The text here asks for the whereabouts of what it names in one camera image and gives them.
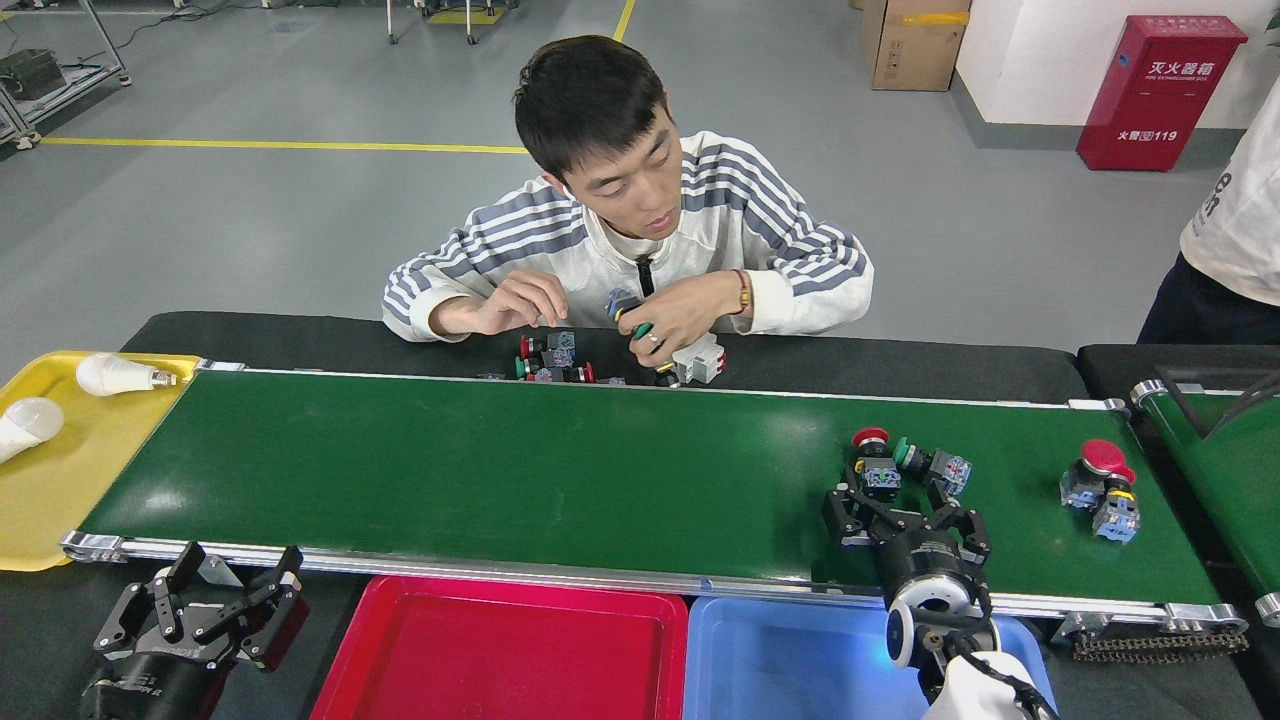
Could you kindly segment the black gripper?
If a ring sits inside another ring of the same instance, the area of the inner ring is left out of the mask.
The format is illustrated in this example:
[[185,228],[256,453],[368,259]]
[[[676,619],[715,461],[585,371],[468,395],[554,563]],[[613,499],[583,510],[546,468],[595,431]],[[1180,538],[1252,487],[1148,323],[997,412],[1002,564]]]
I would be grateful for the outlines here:
[[184,638],[179,593],[205,557],[202,546],[189,542],[152,580],[124,588],[95,639],[105,669],[81,696],[82,719],[210,719],[236,659],[262,673],[279,667],[308,616],[297,577],[303,553],[296,544],[248,579],[238,600],[195,625],[197,644],[227,639],[229,650],[209,657],[161,652]]
[[964,509],[937,480],[925,480],[931,514],[916,524],[891,507],[902,488],[895,465],[850,465],[826,495],[826,525],[841,546],[876,543],[887,601],[975,601],[963,561],[984,566],[991,542],[975,509]]

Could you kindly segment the person's left hand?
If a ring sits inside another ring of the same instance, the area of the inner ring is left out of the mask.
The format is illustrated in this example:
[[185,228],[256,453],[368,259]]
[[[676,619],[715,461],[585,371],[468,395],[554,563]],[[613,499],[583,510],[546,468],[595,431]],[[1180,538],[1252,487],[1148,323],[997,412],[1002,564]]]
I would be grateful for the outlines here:
[[676,281],[621,315],[618,332],[639,364],[658,368],[700,340],[716,322],[742,310],[737,272],[712,272]]

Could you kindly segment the person's right hand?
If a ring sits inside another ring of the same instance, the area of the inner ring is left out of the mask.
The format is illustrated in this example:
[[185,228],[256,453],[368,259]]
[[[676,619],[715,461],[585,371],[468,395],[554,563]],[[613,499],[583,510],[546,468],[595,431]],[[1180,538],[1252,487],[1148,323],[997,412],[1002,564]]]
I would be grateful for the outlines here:
[[472,311],[471,332],[498,334],[524,325],[558,327],[568,319],[570,302],[561,279],[550,273],[518,269]]

